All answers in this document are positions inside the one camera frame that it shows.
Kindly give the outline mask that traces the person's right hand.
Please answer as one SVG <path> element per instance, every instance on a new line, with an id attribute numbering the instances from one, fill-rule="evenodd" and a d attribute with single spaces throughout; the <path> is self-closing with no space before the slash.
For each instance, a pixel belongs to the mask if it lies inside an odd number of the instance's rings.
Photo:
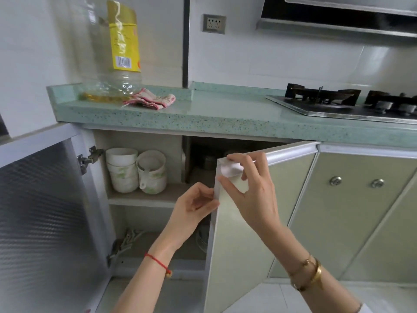
<path id="1" fill-rule="evenodd" d="M 280 231 L 281 222 L 266 154 L 233 153 L 227 159 L 240 163 L 243 167 L 242 179 L 248 182 L 245 199 L 234 201 L 243 219 L 265 244 L 274 241 Z"/>

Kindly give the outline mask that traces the person's left hand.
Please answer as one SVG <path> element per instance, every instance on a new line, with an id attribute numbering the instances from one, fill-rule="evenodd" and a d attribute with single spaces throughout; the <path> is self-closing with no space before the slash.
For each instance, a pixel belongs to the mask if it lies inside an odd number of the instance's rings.
<path id="1" fill-rule="evenodd" d="M 177 199 L 170 219 L 160 235 L 164 248 L 175 252 L 182 246 L 203 220 L 195 217 L 195 210 L 211 200 L 216 200 L 214 188 L 200 182 L 192 185 Z"/>

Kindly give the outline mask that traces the white corner protector piece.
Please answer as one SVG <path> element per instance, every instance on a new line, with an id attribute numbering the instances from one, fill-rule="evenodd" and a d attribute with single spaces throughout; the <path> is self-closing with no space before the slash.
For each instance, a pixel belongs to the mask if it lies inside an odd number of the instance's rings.
<path id="1" fill-rule="evenodd" d="M 226 178 L 235 177 L 243 173 L 243 167 L 238 162 L 230 161 L 226 157 L 219 158 L 216 166 L 216 177 L 225 176 Z"/>

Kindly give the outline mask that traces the beige cabinet door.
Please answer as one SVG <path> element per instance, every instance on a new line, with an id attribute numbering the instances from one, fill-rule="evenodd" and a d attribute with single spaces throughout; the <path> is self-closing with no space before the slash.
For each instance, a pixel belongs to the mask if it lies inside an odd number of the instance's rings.
<path id="1" fill-rule="evenodd" d="M 278 195 L 280 220 L 287 225 L 300 201 L 320 142 L 302 141 L 262 150 Z M 218 209 L 212 213 L 202 313 L 222 313 L 267 279 L 274 256 L 244 221 L 215 179 Z"/>
<path id="2" fill-rule="evenodd" d="M 352 260 L 341 280 L 417 284 L 417 172 Z"/>
<path id="3" fill-rule="evenodd" d="M 321 153 L 306 198 L 305 244 L 341 278 L 417 168 L 417 159 Z"/>
<path id="4" fill-rule="evenodd" d="M 369 157 L 320 153 L 314 162 L 289 227 L 340 279 L 373 229 L 367 202 Z M 340 185 L 329 184 L 334 176 L 342 178 Z"/>

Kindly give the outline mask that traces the person's right forearm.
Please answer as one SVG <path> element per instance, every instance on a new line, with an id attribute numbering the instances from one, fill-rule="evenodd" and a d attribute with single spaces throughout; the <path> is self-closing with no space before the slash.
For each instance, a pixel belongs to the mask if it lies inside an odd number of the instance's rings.
<path id="1" fill-rule="evenodd" d="M 340 284 L 285 226 L 265 244 L 312 313 L 358 313 L 362 303 Z"/>

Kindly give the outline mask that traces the person's left forearm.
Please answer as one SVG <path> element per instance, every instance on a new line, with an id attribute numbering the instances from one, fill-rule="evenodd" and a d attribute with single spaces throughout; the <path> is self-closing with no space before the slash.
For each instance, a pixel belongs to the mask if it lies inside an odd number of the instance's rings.
<path id="1" fill-rule="evenodd" d="M 172 276 L 169 264 L 173 255 L 159 237 L 145 253 L 112 313 L 153 313 L 164 280 Z"/>

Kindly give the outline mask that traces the beige cabinet shelf board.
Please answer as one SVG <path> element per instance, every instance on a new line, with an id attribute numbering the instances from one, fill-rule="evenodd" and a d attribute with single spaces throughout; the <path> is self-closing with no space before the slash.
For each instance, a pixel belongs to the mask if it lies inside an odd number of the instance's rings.
<path id="1" fill-rule="evenodd" d="M 143 206 L 172 209 L 177 199 L 190 188 L 190 184 L 168 184 L 159 194 L 146 194 L 140 189 L 130 193 L 107 192 L 108 203 L 116 206 Z"/>

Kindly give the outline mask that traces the white ceramic bowl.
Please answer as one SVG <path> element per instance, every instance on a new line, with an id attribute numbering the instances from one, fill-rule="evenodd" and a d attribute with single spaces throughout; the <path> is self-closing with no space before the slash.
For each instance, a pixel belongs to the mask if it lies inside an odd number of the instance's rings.
<path id="1" fill-rule="evenodd" d="M 133 163 L 129 166 L 114 166 L 107 163 L 107 169 L 111 176 L 115 178 L 132 178 L 138 175 L 136 164 Z"/>
<path id="2" fill-rule="evenodd" d="M 113 189 L 122 194 L 133 192 L 139 188 L 139 176 L 137 172 L 126 178 L 122 178 L 121 174 L 110 173 L 110 179 Z"/>
<path id="3" fill-rule="evenodd" d="M 138 151 L 133 148 L 109 148 L 106 150 L 106 163 L 116 167 L 133 165 Z"/>

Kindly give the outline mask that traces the metal cabinet door hinge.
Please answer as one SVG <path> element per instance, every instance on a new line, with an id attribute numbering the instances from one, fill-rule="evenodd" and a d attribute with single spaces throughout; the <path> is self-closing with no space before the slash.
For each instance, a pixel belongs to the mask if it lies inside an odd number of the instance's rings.
<path id="1" fill-rule="evenodd" d="M 96 146 L 92 146 L 89 148 L 89 156 L 84 157 L 82 154 L 77 156 L 77 161 L 80 167 L 81 175 L 85 175 L 87 173 L 87 167 L 89 164 L 96 163 L 99 158 L 105 153 L 104 149 L 97 148 Z"/>
<path id="2" fill-rule="evenodd" d="M 136 230 L 133 228 L 127 228 L 123 238 L 117 238 L 112 245 L 111 252 L 106 257 L 107 267 L 110 268 L 112 265 L 112 261 L 119 257 L 121 253 L 126 252 L 127 250 L 131 249 L 133 243 L 145 234 L 146 231 L 143 230 Z"/>

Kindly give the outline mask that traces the pink checkered dish cloth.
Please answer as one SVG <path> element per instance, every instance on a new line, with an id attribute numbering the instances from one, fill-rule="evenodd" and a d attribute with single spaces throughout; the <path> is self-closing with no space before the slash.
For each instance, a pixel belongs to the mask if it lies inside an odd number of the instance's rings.
<path id="1" fill-rule="evenodd" d="M 166 109 L 175 103 L 176 97 L 173 94 L 166 96 L 157 96 L 150 90 L 143 88 L 139 92 L 131 95 L 131 97 L 122 103 L 122 108 L 126 106 L 143 106 L 152 110 Z"/>

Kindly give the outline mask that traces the black glass gas stove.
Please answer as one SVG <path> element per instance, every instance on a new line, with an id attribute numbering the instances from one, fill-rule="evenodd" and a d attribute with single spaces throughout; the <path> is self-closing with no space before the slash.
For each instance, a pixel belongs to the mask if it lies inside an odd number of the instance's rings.
<path id="1" fill-rule="evenodd" d="M 417 126 L 417 111 L 410 116 L 398 116 L 396 114 L 388 114 L 388 112 L 386 114 L 379 114 L 364 105 L 365 100 L 360 102 L 360 96 L 355 106 L 309 104 L 300 100 L 288 99 L 284 96 L 266 95 L 265 98 L 305 116 L 411 124 Z"/>

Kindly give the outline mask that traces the clear oil bottle yellow label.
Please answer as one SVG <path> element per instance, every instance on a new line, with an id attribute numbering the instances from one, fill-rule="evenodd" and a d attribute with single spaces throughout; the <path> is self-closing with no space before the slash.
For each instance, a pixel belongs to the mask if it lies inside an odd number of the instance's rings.
<path id="1" fill-rule="evenodd" d="M 132 0 L 72 0 L 76 54 L 85 100 L 122 102 L 142 85 Z"/>

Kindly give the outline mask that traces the black steel range hood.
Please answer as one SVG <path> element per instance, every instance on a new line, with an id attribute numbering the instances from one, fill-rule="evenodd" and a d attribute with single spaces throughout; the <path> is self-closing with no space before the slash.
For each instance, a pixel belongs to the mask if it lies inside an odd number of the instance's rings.
<path id="1" fill-rule="evenodd" d="M 256 28 L 277 25 L 417 39 L 417 16 L 265 0 Z"/>

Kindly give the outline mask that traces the dark vertical wall pipe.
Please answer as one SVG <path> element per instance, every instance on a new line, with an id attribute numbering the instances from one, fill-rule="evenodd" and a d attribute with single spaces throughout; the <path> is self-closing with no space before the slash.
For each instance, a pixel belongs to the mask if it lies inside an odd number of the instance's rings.
<path id="1" fill-rule="evenodd" d="M 182 88 L 189 87 L 190 0 L 184 0 L 182 42 Z"/>

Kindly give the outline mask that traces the grey wall power socket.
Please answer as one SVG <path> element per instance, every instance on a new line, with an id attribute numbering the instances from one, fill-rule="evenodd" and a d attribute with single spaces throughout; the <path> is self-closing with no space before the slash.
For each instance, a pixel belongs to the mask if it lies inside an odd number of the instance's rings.
<path id="1" fill-rule="evenodd" d="M 224 35 L 226 22 L 226 16 L 203 14 L 202 32 Z"/>

